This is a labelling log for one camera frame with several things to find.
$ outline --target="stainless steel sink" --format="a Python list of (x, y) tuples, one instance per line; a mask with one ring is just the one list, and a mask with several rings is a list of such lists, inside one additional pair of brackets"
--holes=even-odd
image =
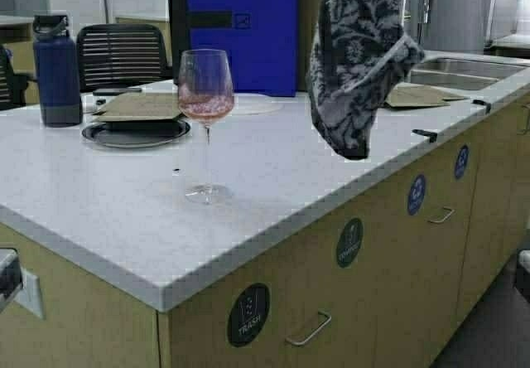
[(440, 58), (417, 65), (409, 82), (458, 90), (482, 90), (525, 69), (524, 65)]

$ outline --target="gray floor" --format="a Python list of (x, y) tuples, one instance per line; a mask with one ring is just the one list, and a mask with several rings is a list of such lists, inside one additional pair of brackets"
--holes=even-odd
[(431, 368), (530, 367), (530, 304), (513, 288), (515, 259)]

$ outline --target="paper plate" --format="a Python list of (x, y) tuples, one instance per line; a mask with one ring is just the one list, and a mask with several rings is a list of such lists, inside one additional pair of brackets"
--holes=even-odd
[(230, 115), (268, 114), (282, 108), (282, 103), (264, 94), (236, 94), (235, 106)]

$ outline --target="navy water bottle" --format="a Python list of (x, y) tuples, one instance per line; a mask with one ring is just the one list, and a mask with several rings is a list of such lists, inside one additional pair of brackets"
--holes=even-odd
[(68, 17), (35, 16), (33, 31), (42, 121), (53, 128), (78, 125), (83, 121), (83, 106)]

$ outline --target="black mesh chair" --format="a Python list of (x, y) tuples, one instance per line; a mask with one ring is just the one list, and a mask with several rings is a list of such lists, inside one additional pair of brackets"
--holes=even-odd
[(147, 24), (86, 27), (77, 36), (81, 92), (173, 78), (160, 30)]
[(15, 74), (6, 49), (0, 45), (0, 111), (16, 109), (26, 105), (24, 92), (33, 77), (29, 74)]

